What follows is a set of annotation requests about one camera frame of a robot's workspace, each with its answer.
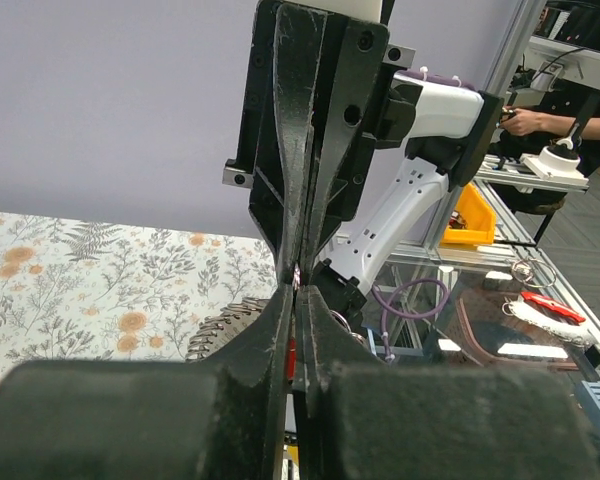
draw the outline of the black shirt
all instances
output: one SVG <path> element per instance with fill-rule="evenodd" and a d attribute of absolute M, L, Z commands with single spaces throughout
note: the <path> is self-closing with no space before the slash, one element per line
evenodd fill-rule
<path fill-rule="evenodd" d="M 547 93 L 540 105 L 530 108 L 536 112 L 550 115 L 575 117 L 587 100 L 591 89 L 572 82 L 562 82 L 560 90 Z M 600 103 L 593 117 L 600 118 Z M 552 142 L 563 138 L 547 132 L 534 132 L 524 137 L 516 137 L 509 132 L 502 132 L 497 144 L 497 151 L 507 157 L 519 158 L 523 153 L 538 155 L 542 149 Z M 583 140 L 578 148 L 580 165 L 578 170 L 589 177 L 600 168 L 600 140 Z M 559 201 L 566 194 L 564 192 L 551 192 L 547 190 L 534 190 L 533 202 L 537 205 L 549 204 Z"/>

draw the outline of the floral tablecloth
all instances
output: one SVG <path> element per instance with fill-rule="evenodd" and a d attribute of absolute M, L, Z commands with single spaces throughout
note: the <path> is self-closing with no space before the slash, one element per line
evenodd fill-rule
<path fill-rule="evenodd" d="M 182 361 L 201 319 L 274 285 L 260 240 L 0 213 L 0 380 L 32 359 Z"/>

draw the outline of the orange plastic container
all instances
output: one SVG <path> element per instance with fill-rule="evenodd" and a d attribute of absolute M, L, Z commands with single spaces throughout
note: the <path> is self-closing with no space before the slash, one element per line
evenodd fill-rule
<path fill-rule="evenodd" d="M 496 233 L 496 213 L 478 189 L 467 185 L 455 208 L 467 223 L 466 230 L 447 227 L 442 244 L 491 245 Z"/>

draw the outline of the wall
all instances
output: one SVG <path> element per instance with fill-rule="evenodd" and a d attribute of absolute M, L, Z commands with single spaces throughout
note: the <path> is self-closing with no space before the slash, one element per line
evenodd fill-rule
<path fill-rule="evenodd" d="M 415 65 L 485 81 L 517 2 L 397 0 Z M 0 2 L 0 210 L 257 235 L 235 155 L 253 0 Z M 374 160 L 362 211 L 397 169 Z"/>

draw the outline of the red pliers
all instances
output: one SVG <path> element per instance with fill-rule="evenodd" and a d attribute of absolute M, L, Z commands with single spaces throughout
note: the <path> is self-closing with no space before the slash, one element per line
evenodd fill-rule
<path fill-rule="evenodd" d="M 584 323 L 586 321 L 586 318 L 580 315 L 574 309 L 562 303 L 556 302 L 552 298 L 533 292 L 522 292 L 520 293 L 520 296 L 526 302 L 535 303 L 539 307 L 546 308 L 547 310 L 557 313 L 558 315 L 569 318 L 577 324 Z"/>

